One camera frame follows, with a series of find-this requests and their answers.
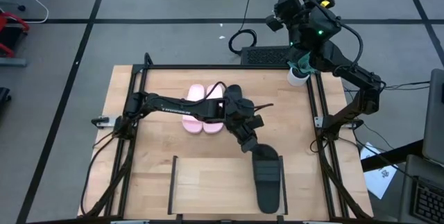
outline wooden table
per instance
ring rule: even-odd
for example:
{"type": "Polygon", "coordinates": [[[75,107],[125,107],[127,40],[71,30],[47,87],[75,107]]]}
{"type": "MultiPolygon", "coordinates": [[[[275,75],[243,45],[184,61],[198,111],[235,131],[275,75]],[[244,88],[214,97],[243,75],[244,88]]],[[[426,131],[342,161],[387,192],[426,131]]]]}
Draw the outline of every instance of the wooden table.
{"type": "MultiPolygon", "coordinates": [[[[112,73],[103,115],[118,116],[123,111],[131,66],[115,66],[112,73]]],[[[255,105],[274,103],[261,114],[265,126],[256,129],[259,143],[270,144],[284,158],[289,214],[286,221],[328,220],[325,193],[317,154],[310,143],[315,140],[307,88],[292,87],[285,70],[181,70],[154,69],[148,71],[145,90],[159,95],[185,98],[188,88],[196,83],[207,87],[217,81],[227,85],[239,84],[244,96],[255,105]]],[[[341,80],[322,74],[327,106],[334,114],[346,105],[341,80]]],[[[321,104],[314,83],[318,112],[321,104]]],[[[244,158],[235,138],[222,130],[216,135],[204,132],[189,134],[181,124],[182,116],[154,112],[139,122],[137,143],[124,218],[174,219],[168,215],[171,165],[174,155],[195,158],[244,158]]],[[[109,133],[99,130],[97,140],[109,133]]],[[[351,130],[342,129],[340,136],[355,141],[351,130]]],[[[110,182],[117,141],[97,157],[85,195],[85,208],[90,209],[110,182]]],[[[343,183],[362,209],[373,215],[364,175],[355,146],[336,141],[343,183]]],[[[333,184],[336,215],[340,216],[339,201],[333,184]]],[[[116,190],[112,213],[117,212],[120,189],[116,190]]],[[[184,219],[275,220],[267,214],[184,214],[184,219]]]]}

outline black keyboard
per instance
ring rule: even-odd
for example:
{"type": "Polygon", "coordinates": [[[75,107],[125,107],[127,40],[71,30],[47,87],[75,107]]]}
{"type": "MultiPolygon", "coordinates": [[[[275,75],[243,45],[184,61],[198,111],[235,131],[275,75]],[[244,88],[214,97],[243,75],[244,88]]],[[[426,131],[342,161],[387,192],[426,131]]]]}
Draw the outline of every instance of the black keyboard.
{"type": "Polygon", "coordinates": [[[428,223],[444,224],[444,187],[415,176],[413,181],[410,214],[428,223]]]}
{"type": "Polygon", "coordinates": [[[288,46],[260,46],[242,48],[242,64],[287,65],[288,46]]]}

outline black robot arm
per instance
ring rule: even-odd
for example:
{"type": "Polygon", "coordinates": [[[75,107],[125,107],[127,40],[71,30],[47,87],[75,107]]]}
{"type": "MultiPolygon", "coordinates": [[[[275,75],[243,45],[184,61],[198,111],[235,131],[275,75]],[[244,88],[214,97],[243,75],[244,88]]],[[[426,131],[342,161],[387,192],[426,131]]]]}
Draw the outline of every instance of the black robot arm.
{"type": "MultiPolygon", "coordinates": [[[[155,93],[137,92],[128,98],[123,115],[117,118],[113,137],[134,139],[135,126],[138,121],[156,111],[193,116],[205,123],[223,123],[241,145],[242,152],[251,151],[253,175],[257,193],[257,203],[261,211],[275,213],[280,206],[281,165],[278,153],[269,145],[258,144],[255,129],[264,122],[257,110],[272,106],[272,103],[255,106],[252,101],[242,97],[238,85],[225,87],[223,98],[204,98],[199,101],[188,101],[181,98],[159,96],[155,93]]],[[[111,181],[101,199],[85,216],[98,216],[116,189],[120,179],[128,171],[131,157],[127,156],[116,178],[111,181]]]]}
{"type": "Polygon", "coordinates": [[[333,42],[326,41],[318,51],[311,52],[309,65],[318,71],[332,72],[334,76],[344,78],[359,88],[349,105],[335,115],[324,116],[324,137],[336,140],[343,124],[355,121],[360,114],[372,114],[379,110],[379,94],[385,83],[373,72],[357,64],[352,65],[352,61],[347,59],[333,42]]]}
{"type": "Polygon", "coordinates": [[[332,72],[359,88],[355,99],[335,115],[322,118],[321,133],[329,140],[339,138],[339,130],[345,123],[354,121],[356,128],[361,121],[355,117],[372,114],[379,109],[379,94],[385,83],[373,72],[357,64],[362,53],[362,39],[349,26],[341,22],[328,8],[334,0],[279,0],[274,13],[267,17],[266,23],[273,30],[281,29],[283,24],[289,31],[289,63],[294,75],[304,78],[315,71],[332,72]],[[346,28],[358,37],[359,54],[354,61],[347,59],[339,48],[330,41],[341,28],[346,28]]]}
{"type": "Polygon", "coordinates": [[[201,101],[188,101],[183,98],[170,98],[155,93],[137,92],[129,98],[122,124],[115,127],[115,132],[124,138],[131,135],[131,124],[134,120],[146,117],[156,112],[169,112],[189,115],[205,123],[224,123],[230,133],[241,145],[242,152],[255,152],[257,150],[257,135],[255,128],[262,127],[264,122],[260,115],[255,115],[252,101],[242,98],[241,95],[229,94],[230,89],[240,91],[238,85],[227,88],[223,98],[203,99],[201,101]]]}

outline black cable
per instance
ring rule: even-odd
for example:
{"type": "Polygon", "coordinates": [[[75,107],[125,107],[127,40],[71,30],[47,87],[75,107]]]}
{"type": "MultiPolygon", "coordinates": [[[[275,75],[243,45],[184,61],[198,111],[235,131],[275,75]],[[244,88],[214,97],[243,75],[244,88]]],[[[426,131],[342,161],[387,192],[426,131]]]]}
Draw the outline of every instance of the black cable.
{"type": "Polygon", "coordinates": [[[87,188],[87,186],[88,186],[89,174],[91,173],[92,165],[93,165],[93,163],[94,163],[94,160],[96,160],[97,155],[99,155],[100,152],[101,152],[104,148],[106,148],[106,146],[108,146],[108,145],[111,143],[111,141],[112,141],[113,139],[114,139],[114,137],[111,137],[110,140],[108,140],[108,141],[107,141],[102,147],[100,147],[99,150],[98,150],[98,151],[94,154],[94,156],[92,157],[91,162],[89,163],[88,170],[87,170],[87,174],[86,174],[85,184],[83,185],[82,196],[81,196],[81,198],[80,198],[80,210],[82,211],[83,216],[86,215],[85,208],[83,207],[83,201],[84,201],[84,198],[85,198],[85,192],[86,192],[86,188],[87,188]]]}
{"type": "Polygon", "coordinates": [[[385,157],[383,157],[382,155],[376,153],[375,151],[371,150],[371,148],[363,145],[361,143],[361,141],[359,141],[358,139],[356,139],[356,141],[361,144],[364,148],[366,148],[368,151],[372,152],[373,154],[375,154],[376,156],[378,156],[378,158],[380,158],[383,162],[385,162],[388,166],[392,166],[394,169],[396,169],[397,171],[403,173],[405,176],[408,176],[409,178],[411,178],[414,181],[418,181],[416,178],[414,178],[413,176],[409,175],[408,173],[404,172],[402,169],[399,169],[397,166],[393,165],[392,163],[390,163],[385,157]]]}
{"type": "Polygon", "coordinates": [[[423,81],[423,82],[414,82],[414,83],[405,83],[405,84],[400,84],[400,85],[391,85],[391,86],[387,86],[388,88],[399,88],[399,87],[403,87],[403,86],[407,86],[407,85],[424,85],[424,84],[430,84],[430,81],[423,81]]]}
{"type": "MultiPolygon", "coordinates": [[[[339,139],[342,140],[342,141],[346,141],[346,142],[348,142],[348,143],[353,144],[353,145],[356,146],[356,148],[358,148],[358,150],[359,150],[359,146],[358,146],[356,143],[354,143],[354,142],[352,142],[352,141],[350,141],[350,140],[344,139],[344,138],[342,138],[342,137],[339,137],[339,139]]],[[[376,148],[377,150],[380,150],[380,151],[383,151],[383,152],[387,152],[387,150],[384,150],[384,149],[382,149],[382,148],[378,148],[378,147],[375,147],[375,146],[371,146],[371,147],[376,148]]]]}
{"type": "MultiPolygon", "coordinates": [[[[417,90],[417,89],[427,89],[429,86],[426,87],[419,87],[419,88],[409,88],[409,89],[400,89],[401,87],[408,86],[408,85],[424,85],[424,84],[430,84],[430,81],[423,81],[423,82],[414,82],[414,83],[404,83],[400,85],[390,85],[385,88],[385,90],[417,90]]],[[[346,89],[345,92],[358,92],[358,89],[346,89]]]]}
{"type": "Polygon", "coordinates": [[[250,47],[256,46],[256,43],[257,43],[257,34],[256,34],[256,32],[255,32],[253,29],[245,29],[245,30],[242,30],[242,28],[244,27],[244,24],[245,24],[245,19],[246,19],[246,17],[247,17],[248,5],[249,5],[249,4],[250,4],[250,0],[247,0],[247,5],[246,5],[246,7],[245,7],[245,13],[244,13],[244,18],[242,19],[242,25],[241,25],[241,28],[240,28],[240,29],[237,31],[237,33],[235,33],[235,34],[230,38],[230,40],[228,41],[228,48],[230,49],[231,52],[236,53],[237,55],[241,55],[241,54],[242,54],[242,50],[240,50],[240,51],[235,50],[235,49],[233,48],[233,41],[234,41],[234,39],[235,39],[237,36],[239,36],[240,34],[242,34],[242,33],[247,33],[247,34],[252,35],[252,37],[253,37],[253,43],[251,43],[250,47]]]}
{"type": "Polygon", "coordinates": [[[327,142],[325,142],[325,144],[324,144],[324,146],[322,147],[321,150],[314,150],[314,149],[313,149],[313,144],[314,144],[315,142],[316,142],[316,139],[313,140],[313,141],[310,143],[310,151],[313,152],[313,153],[319,153],[319,152],[321,152],[322,150],[325,150],[325,147],[327,147],[327,145],[328,145],[328,141],[327,141],[327,142]]]}
{"type": "Polygon", "coordinates": [[[362,56],[362,51],[364,50],[364,43],[362,41],[362,38],[360,36],[360,34],[355,31],[353,28],[347,26],[346,24],[343,24],[341,22],[339,22],[339,24],[344,27],[345,29],[347,29],[348,31],[350,31],[357,39],[358,39],[358,43],[359,43],[359,50],[358,50],[358,54],[355,58],[355,60],[353,60],[352,64],[350,65],[350,68],[356,67],[358,64],[359,59],[361,59],[362,56]]]}
{"type": "Polygon", "coordinates": [[[266,103],[266,104],[264,104],[264,105],[258,105],[258,106],[255,106],[254,109],[255,109],[255,112],[256,112],[256,111],[259,111],[259,110],[264,109],[265,107],[269,107],[269,106],[273,106],[273,105],[274,105],[274,104],[272,104],[272,103],[266,103]]]}
{"type": "MultiPolygon", "coordinates": [[[[353,95],[352,95],[351,92],[349,92],[349,89],[348,89],[347,87],[345,87],[345,86],[344,86],[344,89],[347,90],[346,92],[349,93],[349,95],[352,97],[352,100],[353,100],[353,99],[354,99],[354,98],[353,98],[353,95]]],[[[366,123],[364,123],[364,126],[365,126],[369,131],[371,131],[371,132],[375,133],[376,135],[378,135],[379,137],[381,137],[381,139],[383,139],[383,140],[385,141],[385,143],[387,144],[388,147],[394,149],[394,147],[392,147],[392,145],[390,145],[389,141],[387,141],[387,139],[385,139],[385,138],[384,138],[381,134],[379,134],[376,130],[373,130],[373,129],[371,129],[370,127],[368,127],[368,126],[366,125],[366,123]]]]}
{"type": "Polygon", "coordinates": [[[409,89],[402,89],[402,88],[391,89],[391,88],[387,88],[387,90],[389,90],[389,91],[394,91],[394,90],[409,91],[409,90],[428,89],[428,88],[430,88],[430,86],[424,86],[424,87],[419,87],[419,88],[409,88],[409,89]]]}
{"type": "Polygon", "coordinates": [[[102,137],[100,140],[98,140],[98,141],[92,146],[92,148],[95,147],[95,146],[97,146],[97,145],[98,145],[99,143],[101,143],[103,140],[105,140],[106,137],[109,137],[110,135],[112,135],[112,133],[114,133],[114,132],[113,132],[113,131],[112,131],[112,132],[109,132],[106,136],[102,137]]]}

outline cable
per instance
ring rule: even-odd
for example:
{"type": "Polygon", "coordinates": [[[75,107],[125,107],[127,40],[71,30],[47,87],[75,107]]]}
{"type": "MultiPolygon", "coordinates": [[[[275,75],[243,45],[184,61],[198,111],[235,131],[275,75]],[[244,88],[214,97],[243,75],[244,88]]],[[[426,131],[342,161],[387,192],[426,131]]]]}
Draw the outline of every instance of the cable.
{"type": "MultiPolygon", "coordinates": [[[[348,92],[349,95],[352,97],[352,100],[354,100],[354,97],[353,97],[352,93],[350,92],[350,90],[349,90],[347,87],[345,87],[345,86],[344,86],[344,89],[347,90],[346,92],[348,92]]],[[[363,123],[363,125],[364,125],[369,131],[371,131],[371,132],[375,133],[376,135],[378,135],[379,137],[381,137],[381,139],[383,139],[383,140],[385,141],[385,143],[387,144],[388,147],[394,149],[394,147],[392,147],[392,145],[390,145],[389,141],[387,141],[387,139],[385,139],[385,138],[384,138],[381,134],[379,134],[376,130],[373,130],[373,129],[371,129],[370,127],[368,127],[368,126],[366,125],[366,123],[363,123]]]]}
{"type": "MultiPolygon", "coordinates": [[[[342,137],[339,137],[339,139],[341,139],[342,141],[346,141],[346,142],[348,142],[348,143],[351,143],[351,144],[355,145],[356,148],[359,149],[359,146],[358,146],[356,143],[354,143],[354,142],[352,142],[352,141],[350,141],[350,140],[344,139],[344,138],[342,138],[342,137]]],[[[382,149],[382,148],[375,147],[375,146],[373,146],[373,145],[372,145],[371,147],[372,147],[372,148],[376,148],[377,150],[380,150],[380,151],[387,152],[387,150],[384,150],[384,149],[382,149]]]]}
{"type": "MultiPolygon", "coordinates": [[[[425,86],[425,87],[418,87],[418,88],[409,88],[409,89],[400,89],[401,87],[407,86],[407,85],[424,85],[424,84],[430,84],[430,81],[424,81],[424,82],[414,82],[414,83],[405,83],[405,84],[401,84],[401,85],[390,85],[385,87],[385,90],[417,90],[417,89],[427,89],[430,86],[425,86]]],[[[358,89],[346,89],[344,90],[345,92],[358,92],[358,89]]]]}
{"type": "Polygon", "coordinates": [[[106,137],[109,137],[110,135],[112,135],[112,133],[114,133],[114,132],[113,132],[113,131],[112,131],[112,132],[109,132],[106,136],[102,137],[100,140],[98,140],[98,141],[92,146],[92,148],[95,147],[95,146],[97,146],[97,145],[98,145],[99,143],[101,143],[103,140],[105,140],[106,137]]]}
{"type": "Polygon", "coordinates": [[[253,37],[253,43],[251,43],[251,45],[250,45],[250,47],[253,47],[253,46],[256,46],[256,43],[257,43],[257,34],[256,34],[256,32],[253,30],[253,29],[246,29],[246,30],[242,30],[242,28],[244,27],[244,24],[245,24],[245,19],[246,19],[246,17],[247,17],[247,12],[248,12],[248,5],[250,4],[250,0],[247,0],[247,5],[246,5],[246,7],[245,7],[245,13],[244,13],[244,18],[242,19],[242,25],[241,25],[241,28],[237,31],[237,33],[235,33],[231,38],[230,38],[230,40],[228,41],[228,48],[230,49],[230,51],[231,52],[233,52],[233,53],[235,53],[235,54],[237,54],[237,55],[241,55],[242,54],[242,51],[237,51],[237,50],[235,50],[234,48],[233,48],[233,41],[234,41],[234,39],[237,37],[237,36],[239,36],[240,34],[242,34],[242,33],[247,33],[247,34],[250,34],[250,35],[252,35],[252,37],[253,37]]]}
{"type": "Polygon", "coordinates": [[[419,88],[409,88],[409,89],[387,89],[389,91],[394,91],[394,90],[403,90],[403,91],[408,91],[408,90],[418,90],[418,89],[428,89],[430,88],[430,86],[424,86],[424,87],[419,87],[419,88]]]}
{"type": "Polygon", "coordinates": [[[358,54],[357,54],[355,60],[353,60],[352,64],[350,65],[350,68],[353,68],[353,67],[357,66],[358,61],[361,59],[362,51],[364,50],[364,43],[362,41],[360,34],[357,31],[355,31],[353,28],[347,26],[346,24],[343,24],[342,22],[339,22],[339,24],[342,27],[344,27],[345,29],[347,29],[348,31],[350,31],[358,39],[358,43],[359,43],[358,54]]]}
{"type": "Polygon", "coordinates": [[[46,10],[46,17],[42,20],[42,21],[25,21],[28,24],[41,24],[44,23],[48,20],[49,17],[49,10],[46,6],[44,6],[44,4],[42,2],[40,2],[39,0],[35,0],[37,3],[39,3],[45,10],[46,10]]]}
{"type": "Polygon", "coordinates": [[[310,151],[313,152],[313,153],[319,153],[319,152],[321,152],[322,150],[325,150],[325,147],[327,147],[327,145],[328,145],[328,141],[326,141],[325,144],[324,144],[324,146],[322,147],[321,150],[314,150],[314,149],[313,149],[313,144],[314,144],[315,141],[316,141],[316,139],[313,140],[313,141],[310,143],[310,151]]]}
{"type": "Polygon", "coordinates": [[[391,85],[391,86],[387,86],[387,89],[389,89],[389,88],[397,89],[399,87],[403,87],[403,86],[407,86],[407,85],[424,85],[424,84],[430,84],[430,80],[423,81],[423,82],[405,83],[405,84],[400,84],[400,85],[391,85]]]}
{"type": "Polygon", "coordinates": [[[111,141],[114,139],[114,137],[111,137],[111,139],[109,139],[102,147],[100,147],[99,148],[99,150],[94,154],[94,156],[92,157],[92,159],[91,159],[91,162],[89,163],[89,166],[88,166],[88,170],[87,170],[87,174],[86,174],[86,180],[85,180],[85,184],[83,185],[83,190],[82,190],[82,196],[81,196],[81,198],[80,198],[80,210],[82,211],[82,214],[83,215],[86,215],[86,211],[85,211],[85,208],[84,208],[84,206],[83,206],[83,201],[84,201],[84,198],[85,198],[85,192],[86,192],[86,188],[87,188],[87,186],[88,186],[88,180],[89,180],[89,174],[91,173],[91,168],[92,168],[92,165],[93,165],[93,163],[94,163],[94,160],[97,158],[97,155],[99,155],[100,154],[100,152],[104,149],[104,148],[106,148],[106,146],[108,146],[110,143],[111,143],[111,141]]]}
{"type": "Polygon", "coordinates": [[[361,144],[364,148],[366,148],[367,150],[369,150],[370,152],[372,152],[373,154],[375,154],[376,156],[378,156],[378,158],[380,158],[382,161],[384,161],[387,165],[392,166],[394,169],[396,169],[397,171],[403,173],[405,176],[408,176],[409,178],[411,178],[412,180],[418,182],[418,180],[416,178],[414,178],[413,176],[409,175],[408,173],[404,172],[402,169],[399,169],[397,166],[393,165],[392,163],[390,163],[385,157],[383,157],[382,155],[376,153],[375,151],[371,150],[369,147],[363,145],[361,143],[361,141],[359,141],[358,139],[356,139],[356,141],[361,144]]]}

